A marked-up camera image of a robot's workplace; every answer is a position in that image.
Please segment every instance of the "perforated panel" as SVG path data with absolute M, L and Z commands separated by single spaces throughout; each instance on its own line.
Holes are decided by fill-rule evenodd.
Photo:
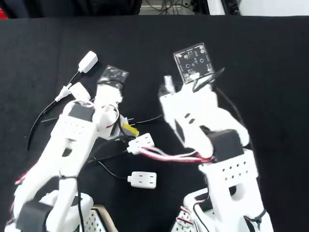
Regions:
M 89 217 L 84 221 L 85 232 L 107 232 L 95 210 L 90 210 Z
M 92 122 L 74 118 L 71 116 L 61 116 L 56 123 L 51 135 L 80 140 L 89 134 L 93 134 L 96 126 Z
M 249 178 L 257 178 L 257 168 L 252 151 L 244 149 L 245 154 L 209 166 L 199 166 L 209 181 L 219 178 L 228 186 L 234 186 Z
M 180 213 L 178 214 L 178 218 L 183 218 L 183 219 L 193 222 L 191 220 L 191 216 L 184 211 L 180 211 Z M 195 231 L 196 229 L 194 225 L 191 225 L 181 220 L 175 220 L 175 224 L 173 225 L 170 232 L 195 232 Z

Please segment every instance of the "black table surface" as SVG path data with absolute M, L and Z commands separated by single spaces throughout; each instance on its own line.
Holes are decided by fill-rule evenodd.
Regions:
M 304 231 L 308 204 L 309 17 L 127 16 L 0 20 L 0 222 L 9 218 L 14 180 L 39 158 L 53 123 L 41 125 L 26 151 L 40 111 L 97 53 L 99 64 L 81 77 L 92 96 L 106 65 L 130 72 L 120 111 L 145 119 L 161 113 L 163 75 L 181 82 L 172 53 L 204 42 L 217 80 L 239 108 L 257 150 L 261 195 L 274 230 Z M 56 116 L 64 100 L 49 113 Z M 219 104 L 233 113 L 219 97 Z M 138 126 L 168 153 L 184 149 L 163 121 Z M 97 156 L 123 149 L 113 144 Z M 138 189 L 92 165 L 80 174 L 82 192 L 106 206 L 119 231 L 169 231 L 186 194 L 205 187 L 197 164 L 123 155 L 105 164 L 115 173 L 157 172 L 157 188 Z M 56 188 L 56 180 L 44 189 Z

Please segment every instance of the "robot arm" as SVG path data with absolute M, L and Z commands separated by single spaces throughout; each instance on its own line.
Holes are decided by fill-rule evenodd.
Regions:
M 165 121 L 184 147 L 194 149 L 203 158 L 215 160 L 199 165 L 208 188 L 184 199 L 197 224 L 196 231 L 252 232 L 253 227 L 256 232 L 272 232 L 256 181 L 258 171 L 253 152 L 243 148 L 249 143 L 248 131 L 228 111 L 218 107 L 216 94 L 211 89 L 215 73 L 204 44 L 184 49 L 174 57 L 183 87 L 177 93 L 169 91 L 173 89 L 171 80 L 165 78 L 166 92 L 159 98 Z M 198 85 L 203 87 L 195 91 Z M 231 187 L 236 188 L 235 194 L 231 195 Z M 212 204 L 212 209 L 206 212 L 195 199 L 203 193 L 208 193 L 207 200 Z M 177 222 L 172 231 L 177 231 Z
M 76 217 L 77 206 L 72 205 L 76 197 L 77 176 L 88 160 L 96 139 L 114 139 L 121 133 L 116 122 L 120 120 L 120 125 L 127 123 L 127 119 L 118 111 L 118 102 L 122 100 L 121 89 L 109 85 L 114 80 L 110 78 L 98 84 L 94 104 L 75 100 L 64 107 L 41 157 L 15 192 L 15 220 L 6 227 L 6 232 L 32 232 L 40 224 L 42 231 L 45 226 L 49 232 L 74 231 L 80 224 L 79 217 Z M 59 190 L 52 192 L 52 196 L 45 196 L 40 202 L 33 200 L 37 191 L 55 176 L 60 177 Z M 85 218 L 93 200 L 86 194 L 82 194 L 81 198 Z

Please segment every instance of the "circuit board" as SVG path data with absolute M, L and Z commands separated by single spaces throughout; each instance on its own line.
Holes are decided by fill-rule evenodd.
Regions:
M 107 78 L 109 80 L 117 80 L 119 82 L 125 82 L 127 76 L 129 75 L 128 72 L 108 65 L 104 72 L 101 75 L 101 78 Z
M 174 58 L 185 84 L 214 73 L 204 43 L 175 52 Z
M 100 79 L 97 81 L 97 84 L 106 84 L 121 89 L 128 75 L 128 72 L 108 65 L 103 71 Z

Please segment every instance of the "white wall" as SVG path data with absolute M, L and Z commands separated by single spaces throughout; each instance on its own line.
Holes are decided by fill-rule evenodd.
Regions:
M 242 15 L 309 15 L 309 0 L 242 0 L 239 9 Z

